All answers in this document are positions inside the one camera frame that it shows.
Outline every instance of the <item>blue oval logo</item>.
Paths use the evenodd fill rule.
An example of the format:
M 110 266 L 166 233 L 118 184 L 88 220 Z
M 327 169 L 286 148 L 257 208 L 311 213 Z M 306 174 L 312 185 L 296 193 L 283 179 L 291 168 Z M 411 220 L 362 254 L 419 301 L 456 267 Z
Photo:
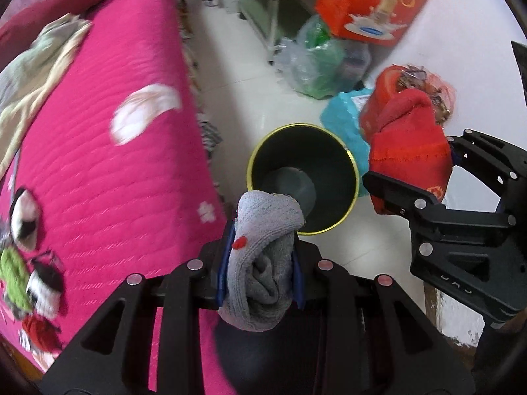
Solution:
M 381 36 L 384 34 L 383 31 L 379 31 L 378 29 L 371 28 L 371 27 L 361 27 L 360 29 L 364 31 L 365 33 L 370 33 L 376 36 Z

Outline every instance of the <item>pink bedspread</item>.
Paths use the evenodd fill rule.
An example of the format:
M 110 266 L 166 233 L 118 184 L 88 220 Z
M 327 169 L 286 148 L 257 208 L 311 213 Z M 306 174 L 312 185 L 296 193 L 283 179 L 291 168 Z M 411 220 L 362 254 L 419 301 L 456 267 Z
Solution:
M 24 139 L 15 186 L 29 188 L 41 206 L 39 251 L 51 248 L 64 264 L 64 307 L 54 322 L 63 342 L 128 274 L 169 273 L 218 239 L 225 225 L 185 77 L 174 0 L 107 0 L 92 18 L 74 63 Z M 114 145 L 115 109 L 153 83 L 176 88 L 182 110 L 161 114 L 135 140 Z M 206 392 L 234 393 L 217 364 L 217 314 L 201 318 Z M 19 322 L 0 319 L 14 346 L 19 329 Z

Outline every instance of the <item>orange paper bag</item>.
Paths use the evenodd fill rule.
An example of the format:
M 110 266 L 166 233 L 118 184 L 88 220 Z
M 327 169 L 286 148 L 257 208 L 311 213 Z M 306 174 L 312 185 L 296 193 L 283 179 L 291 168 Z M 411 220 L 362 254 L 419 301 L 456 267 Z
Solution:
M 393 46 L 426 0 L 317 0 L 316 10 L 339 37 Z

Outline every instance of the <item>yellow rim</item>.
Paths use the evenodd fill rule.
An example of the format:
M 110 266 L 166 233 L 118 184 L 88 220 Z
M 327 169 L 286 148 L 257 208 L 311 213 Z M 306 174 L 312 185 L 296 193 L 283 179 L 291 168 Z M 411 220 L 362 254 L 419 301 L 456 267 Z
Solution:
M 317 125 L 311 125 L 310 123 L 292 123 L 291 125 L 280 126 L 279 128 L 276 128 L 272 132 L 268 133 L 265 137 L 263 137 L 263 139 L 258 143 L 256 148 L 253 150 L 253 152 L 251 154 L 251 158 L 249 159 L 249 164 L 247 164 L 247 172 L 246 172 L 247 190 L 249 190 L 249 191 L 254 190 L 254 188 L 252 187 L 252 177 L 251 177 L 252 166 L 253 166 L 253 164 L 255 162 L 256 155 L 258 154 L 258 151 L 260 150 L 260 148 L 262 147 L 264 142 L 267 141 L 267 139 L 269 137 L 271 137 L 272 135 L 274 135 L 276 132 L 280 132 L 281 130 L 288 129 L 288 128 L 291 128 L 291 127 L 296 127 L 296 126 L 312 127 L 312 128 L 321 130 L 322 132 L 325 132 L 326 134 L 328 134 L 331 137 L 335 138 L 335 140 L 338 141 L 338 143 L 342 146 L 342 148 L 344 150 L 346 150 L 346 153 L 349 156 L 349 160 L 351 161 L 351 164 L 353 166 L 353 170 L 355 171 L 355 194 L 353 196 L 353 200 L 351 201 L 351 205 L 349 206 L 348 210 L 346 211 L 344 216 L 339 221 L 337 221 L 335 224 L 333 224 L 331 227 L 325 228 L 324 230 L 320 230 L 319 232 L 308 232 L 308 233 L 306 233 L 306 232 L 298 232 L 298 234 L 301 235 L 301 236 L 312 236 L 312 235 L 328 232 L 332 228 L 335 228 L 336 226 L 341 224 L 341 222 L 346 219 L 346 217 L 349 215 L 349 213 L 351 212 L 351 210 L 355 206 L 355 202 L 357 201 L 357 197 L 359 195 L 359 184 L 360 184 L 360 182 L 359 182 L 359 170 L 357 168 L 357 163 L 355 162 L 355 158 L 353 157 L 353 154 L 351 154 L 351 151 L 348 150 L 348 147 L 346 147 L 346 144 L 344 144 L 344 142 L 338 136 L 336 136 L 333 132 L 330 132 L 327 129 L 324 129 L 323 127 L 320 127 L 320 126 L 317 126 Z

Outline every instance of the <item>gray sock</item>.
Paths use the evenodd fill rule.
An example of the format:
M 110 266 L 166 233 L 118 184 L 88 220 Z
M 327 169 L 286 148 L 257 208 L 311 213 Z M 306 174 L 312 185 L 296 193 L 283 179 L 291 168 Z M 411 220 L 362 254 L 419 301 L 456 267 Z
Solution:
M 283 194 L 245 193 L 238 204 L 236 240 L 227 268 L 227 296 L 219 310 L 229 324 L 245 331 L 268 331 L 291 305 L 294 231 L 304 225 L 298 203 Z

